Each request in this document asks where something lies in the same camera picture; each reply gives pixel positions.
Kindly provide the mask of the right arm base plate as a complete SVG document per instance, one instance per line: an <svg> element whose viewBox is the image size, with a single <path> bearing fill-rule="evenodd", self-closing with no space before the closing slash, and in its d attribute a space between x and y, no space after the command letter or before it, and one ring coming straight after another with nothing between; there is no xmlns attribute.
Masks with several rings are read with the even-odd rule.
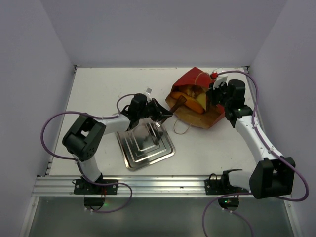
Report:
<svg viewBox="0 0 316 237"><path fill-rule="evenodd" d="M204 181L206 195L225 195L236 193L238 189L228 182L228 176L225 174L217 175L212 173Z"/></svg>

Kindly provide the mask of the long bread loaf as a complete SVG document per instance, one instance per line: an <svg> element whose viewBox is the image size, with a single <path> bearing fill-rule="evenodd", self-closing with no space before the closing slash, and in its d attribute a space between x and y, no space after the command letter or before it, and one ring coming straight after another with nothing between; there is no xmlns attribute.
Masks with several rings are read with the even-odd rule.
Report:
<svg viewBox="0 0 316 237"><path fill-rule="evenodd" d="M184 96L187 99L187 101L184 104L186 107L190 108L191 110L195 111L198 114L203 114L205 112L203 107L200 105L200 103L195 98L192 98L185 93L175 91L175 92L171 92L170 96L176 100L180 96Z"/></svg>

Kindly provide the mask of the round flower bread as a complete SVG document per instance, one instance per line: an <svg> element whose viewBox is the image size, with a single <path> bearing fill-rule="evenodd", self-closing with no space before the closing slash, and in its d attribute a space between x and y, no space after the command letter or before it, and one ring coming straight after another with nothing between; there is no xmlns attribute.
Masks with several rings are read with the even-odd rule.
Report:
<svg viewBox="0 0 316 237"><path fill-rule="evenodd" d="M204 88L198 85L183 85L179 87L179 91L192 98L196 98L200 94L205 93Z"/></svg>

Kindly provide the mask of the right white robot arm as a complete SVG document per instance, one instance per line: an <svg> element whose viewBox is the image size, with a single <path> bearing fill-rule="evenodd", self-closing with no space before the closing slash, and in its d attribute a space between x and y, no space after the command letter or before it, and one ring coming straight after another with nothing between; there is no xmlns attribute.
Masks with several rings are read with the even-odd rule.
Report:
<svg viewBox="0 0 316 237"><path fill-rule="evenodd" d="M225 117L232 127L242 136L250 149L256 167L252 172L241 169L223 171L220 188L231 194L237 188L251 191L256 199L288 195L292 192L294 171L293 158L281 161L273 153L282 154L273 147L266 148L257 132L261 127L253 119L253 110L245 104L245 83L238 79L229 82L214 82L209 85L207 96L212 105L221 105Z"/></svg>

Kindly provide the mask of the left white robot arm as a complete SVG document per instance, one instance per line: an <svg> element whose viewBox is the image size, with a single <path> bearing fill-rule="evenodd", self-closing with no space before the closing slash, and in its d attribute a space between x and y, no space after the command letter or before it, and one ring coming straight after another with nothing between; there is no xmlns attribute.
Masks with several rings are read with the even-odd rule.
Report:
<svg viewBox="0 0 316 237"><path fill-rule="evenodd" d="M94 157L104 135L126 132L134 129L139 121L150 118L163 123L173 115L171 110L163 107L155 98L148 99L145 94L137 93L122 111L117 114L97 118L81 114L63 137L62 144L72 154L78 169L86 180L85 188L92 194L102 190L102 173Z"/></svg>

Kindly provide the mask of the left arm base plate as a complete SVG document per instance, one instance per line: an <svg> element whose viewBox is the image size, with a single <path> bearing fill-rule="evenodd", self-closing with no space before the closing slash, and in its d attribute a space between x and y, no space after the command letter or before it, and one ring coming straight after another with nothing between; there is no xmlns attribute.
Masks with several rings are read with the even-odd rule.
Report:
<svg viewBox="0 0 316 237"><path fill-rule="evenodd" d="M75 195L116 195L118 191L118 180L101 179L95 185L83 178L73 180Z"/></svg>

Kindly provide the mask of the red paper bag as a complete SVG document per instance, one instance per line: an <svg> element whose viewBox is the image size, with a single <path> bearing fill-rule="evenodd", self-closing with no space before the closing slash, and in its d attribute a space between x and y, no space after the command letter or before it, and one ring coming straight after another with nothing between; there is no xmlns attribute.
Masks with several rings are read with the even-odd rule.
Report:
<svg viewBox="0 0 316 237"><path fill-rule="evenodd" d="M172 85L165 101L169 107L173 107L183 96L185 103L174 112L177 118L188 125L209 129L225 117L224 107L212 105L206 95L213 82L207 72L193 67Z"/></svg>

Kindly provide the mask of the metal tongs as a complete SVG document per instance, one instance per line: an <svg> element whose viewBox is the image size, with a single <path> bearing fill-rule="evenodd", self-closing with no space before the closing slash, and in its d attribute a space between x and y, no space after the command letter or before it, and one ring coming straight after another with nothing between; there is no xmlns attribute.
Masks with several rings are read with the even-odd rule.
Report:
<svg viewBox="0 0 316 237"><path fill-rule="evenodd" d="M175 112L178 108L180 108L181 106L183 106L186 101L187 101L187 99L186 99L184 96L180 96L180 97L177 99L175 105L172 106L171 109L168 111L169 114L166 115L166 116L164 115L163 118L162 118L160 121L157 121L157 122L155 123L155 125L156 125L157 127L161 127L162 124L163 124L164 122L166 122L170 117L172 117L173 114L174 114L174 112Z"/></svg>

